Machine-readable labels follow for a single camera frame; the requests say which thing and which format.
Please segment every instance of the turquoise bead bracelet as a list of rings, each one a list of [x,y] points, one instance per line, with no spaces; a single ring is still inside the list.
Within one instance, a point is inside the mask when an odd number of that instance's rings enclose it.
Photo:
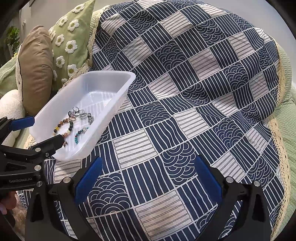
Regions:
[[[82,133],[85,133],[86,131],[87,131],[87,129],[88,129],[88,127],[83,127],[80,131],[78,131],[77,133],[76,133],[76,135],[75,135],[75,143],[76,144],[78,144],[78,140],[77,140],[77,138],[78,138],[78,136],[80,135],[80,134],[82,134]]]

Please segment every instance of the green pillow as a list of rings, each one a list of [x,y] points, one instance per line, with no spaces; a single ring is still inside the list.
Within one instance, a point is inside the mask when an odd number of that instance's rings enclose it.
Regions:
[[[12,57],[5,65],[0,68],[0,99],[9,91],[17,90],[15,79],[16,57]]]
[[[50,28],[54,78],[52,90],[59,90],[87,61],[89,29],[96,0],[76,6]]]

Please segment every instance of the white fluffy pillow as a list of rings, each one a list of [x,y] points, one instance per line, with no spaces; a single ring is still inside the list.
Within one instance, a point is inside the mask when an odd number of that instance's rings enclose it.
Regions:
[[[5,116],[7,116],[8,119],[25,117],[25,108],[18,90],[11,90],[0,99],[0,118]],[[13,146],[19,134],[20,131],[11,132],[2,144]]]

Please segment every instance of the blue gripper pad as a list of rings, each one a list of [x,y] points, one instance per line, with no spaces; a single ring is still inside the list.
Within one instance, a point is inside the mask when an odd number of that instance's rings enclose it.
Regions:
[[[206,193],[210,196],[213,202],[216,202],[219,205],[222,202],[221,186],[199,156],[195,159],[194,166]]]
[[[18,131],[34,125],[35,119],[32,116],[16,119],[10,123],[9,130]]]
[[[97,157],[94,161],[91,162],[88,170],[85,172],[84,176],[80,179],[79,183],[76,186],[75,203],[77,206],[85,201],[87,195],[90,193],[102,170],[103,160],[102,158]]]

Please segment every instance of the brown pillow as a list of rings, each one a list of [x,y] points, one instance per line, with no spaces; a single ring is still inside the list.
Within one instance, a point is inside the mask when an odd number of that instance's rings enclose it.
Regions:
[[[52,88],[52,44],[43,26],[26,36],[18,56],[22,76],[22,102],[29,115],[36,115],[48,102]]]

